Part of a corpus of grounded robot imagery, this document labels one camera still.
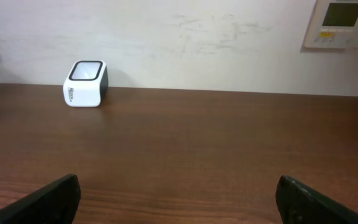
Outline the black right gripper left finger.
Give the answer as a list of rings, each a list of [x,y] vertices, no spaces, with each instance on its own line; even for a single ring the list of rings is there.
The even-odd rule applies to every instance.
[[[80,198],[78,178],[68,174],[0,209],[0,224],[71,224]]]

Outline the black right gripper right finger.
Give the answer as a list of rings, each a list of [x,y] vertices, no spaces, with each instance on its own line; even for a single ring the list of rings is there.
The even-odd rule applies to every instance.
[[[280,177],[275,199],[284,224],[358,224],[358,213],[288,175]]]

